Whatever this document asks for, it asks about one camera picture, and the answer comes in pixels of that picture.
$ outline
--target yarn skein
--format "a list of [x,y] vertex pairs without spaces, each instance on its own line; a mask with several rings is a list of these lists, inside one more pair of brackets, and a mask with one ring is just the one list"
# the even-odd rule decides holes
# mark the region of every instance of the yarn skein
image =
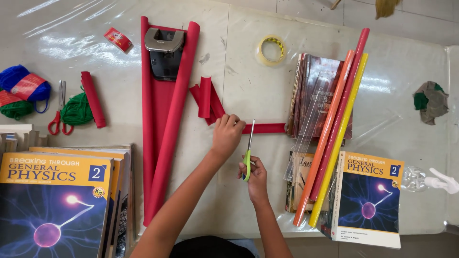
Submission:
[[[12,66],[0,73],[0,85],[4,90],[11,92],[11,89],[29,74],[30,72],[22,65]],[[48,108],[50,93],[51,86],[47,81],[44,81],[30,94],[26,100],[30,102],[46,101],[46,107],[41,112],[36,109],[35,105],[35,110],[38,113],[43,113]]]
[[29,101],[16,101],[0,107],[0,113],[7,118],[20,120],[21,117],[28,115],[34,111],[34,104]]
[[68,125],[81,125],[92,120],[94,118],[84,92],[70,98],[61,110],[61,122]]

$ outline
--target green-handled scissors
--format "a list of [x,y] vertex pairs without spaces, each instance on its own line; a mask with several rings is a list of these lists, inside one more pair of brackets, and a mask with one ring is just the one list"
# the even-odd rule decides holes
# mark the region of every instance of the green-handled scissors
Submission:
[[250,146],[252,145],[252,136],[253,136],[254,127],[255,127],[255,119],[252,122],[252,131],[250,132],[249,146],[247,147],[246,155],[244,156],[244,160],[242,161],[247,166],[247,176],[242,174],[242,180],[244,180],[244,182],[247,182],[250,178]]

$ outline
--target human hand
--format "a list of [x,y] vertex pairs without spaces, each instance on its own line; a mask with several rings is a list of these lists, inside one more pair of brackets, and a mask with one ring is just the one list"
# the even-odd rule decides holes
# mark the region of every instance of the human hand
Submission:
[[246,122],[236,115],[224,114],[218,118],[213,130],[211,151],[226,161],[239,145],[245,126]]
[[[260,158],[250,156],[250,161],[254,163],[250,165],[251,174],[247,181],[250,200],[254,206],[262,204],[269,205],[268,190],[266,188],[266,177],[268,173]],[[236,178],[240,179],[242,174],[247,175],[247,166],[240,162]]]

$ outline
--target scissor blade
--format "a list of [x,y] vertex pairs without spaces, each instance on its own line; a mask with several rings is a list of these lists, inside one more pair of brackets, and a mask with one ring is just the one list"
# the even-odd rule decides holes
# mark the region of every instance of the scissor blade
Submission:
[[59,81],[59,110],[64,108],[66,81]]
[[250,150],[250,147],[252,146],[252,136],[253,136],[253,128],[254,127],[255,127],[255,119],[252,122],[252,131],[250,132],[249,146],[247,147],[248,150]]

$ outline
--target number 2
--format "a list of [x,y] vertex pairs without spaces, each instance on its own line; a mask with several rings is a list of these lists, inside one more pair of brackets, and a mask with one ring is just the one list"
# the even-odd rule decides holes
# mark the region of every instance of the number 2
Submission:
[[100,177],[101,177],[101,176],[98,175],[99,172],[101,171],[100,168],[95,168],[93,171],[94,171],[94,172],[97,171],[97,173],[96,173],[92,178],[100,178]]

